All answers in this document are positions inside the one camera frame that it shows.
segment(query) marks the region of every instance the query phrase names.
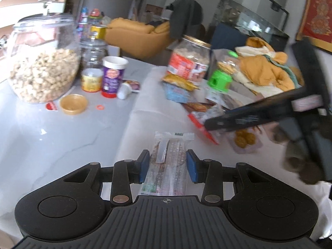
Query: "picture frame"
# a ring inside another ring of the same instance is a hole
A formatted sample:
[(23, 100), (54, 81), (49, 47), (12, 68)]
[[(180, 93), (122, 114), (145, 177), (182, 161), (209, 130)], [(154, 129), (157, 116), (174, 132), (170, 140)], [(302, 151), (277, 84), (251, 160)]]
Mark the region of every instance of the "picture frame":
[(310, 37), (311, 43), (332, 54), (332, 0), (306, 0), (296, 40)]

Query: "yellow tin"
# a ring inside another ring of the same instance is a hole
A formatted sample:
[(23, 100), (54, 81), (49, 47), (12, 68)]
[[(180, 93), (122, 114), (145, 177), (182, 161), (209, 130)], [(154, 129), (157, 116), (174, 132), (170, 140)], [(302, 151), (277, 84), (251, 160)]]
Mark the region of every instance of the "yellow tin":
[(90, 31), (93, 33), (94, 37), (97, 39), (105, 39), (106, 35), (106, 26), (104, 25), (93, 25), (91, 26)]

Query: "marble countertop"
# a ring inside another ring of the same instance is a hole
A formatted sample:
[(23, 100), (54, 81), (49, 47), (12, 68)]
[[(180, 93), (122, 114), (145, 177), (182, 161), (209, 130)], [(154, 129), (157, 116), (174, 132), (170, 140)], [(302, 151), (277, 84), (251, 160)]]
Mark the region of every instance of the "marble countertop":
[[(154, 66), (128, 60), (125, 79), (143, 83)], [(82, 114), (68, 116), (61, 109), (46, 110), (45, 104), (21, 102), (7, 81), (0, 83), (0, 230), (15, 241), (22, 237), (14, 219), (20, 198), (89, 162), (115, 163), (137, 94), (107, 99), (75, 86), (72, 93), (86, 96), (89, 105)]]

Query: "orange sofa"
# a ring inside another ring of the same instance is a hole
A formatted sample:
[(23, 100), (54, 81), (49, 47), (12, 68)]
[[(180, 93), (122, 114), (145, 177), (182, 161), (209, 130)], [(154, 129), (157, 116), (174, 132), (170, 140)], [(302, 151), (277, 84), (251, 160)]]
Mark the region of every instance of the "orange sofa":
[(168, 21), (155, 28), (138, 21), (117, 18), (108, 24), (105, 41), (143, 60), (163, 51), (174, 40), (169, 36)]

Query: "hanging clothes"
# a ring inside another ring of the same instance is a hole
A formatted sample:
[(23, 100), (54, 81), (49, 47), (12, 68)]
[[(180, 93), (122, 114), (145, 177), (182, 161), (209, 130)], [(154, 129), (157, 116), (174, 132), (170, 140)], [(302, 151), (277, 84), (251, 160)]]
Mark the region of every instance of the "hanging clothes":
[(195, 0), (176, 0), (166, 7), (173, 10), (170, 17), (170, 37), (181, 39), (183, 35), (197, 37), (203, 21), (203, 10)]

